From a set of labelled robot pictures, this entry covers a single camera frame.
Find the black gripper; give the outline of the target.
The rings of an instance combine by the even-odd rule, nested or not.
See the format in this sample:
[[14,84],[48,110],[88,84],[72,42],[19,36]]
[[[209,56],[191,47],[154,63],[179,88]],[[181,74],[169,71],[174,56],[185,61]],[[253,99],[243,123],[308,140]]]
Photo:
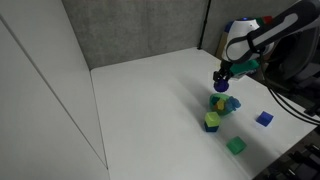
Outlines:
[[234,73],[231,71],[232,66],[233,63],[222,60],[219,71],[213,73],[214,82],[218,82],[220,79],[228,82],[234,76]]

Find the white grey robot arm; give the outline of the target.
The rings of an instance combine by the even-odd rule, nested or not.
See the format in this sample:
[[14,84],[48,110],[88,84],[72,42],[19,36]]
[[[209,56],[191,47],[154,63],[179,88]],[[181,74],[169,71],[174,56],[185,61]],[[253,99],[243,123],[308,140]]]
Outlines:
[[299,0],[268,24],[259,26],[254,19],[235,20],[227,37],[220,69],[213,74],[214,82],[227,82],[232,77],[230,68],[233,64],[255,59],[275,41],[311,28],[319,15],[319,0]]

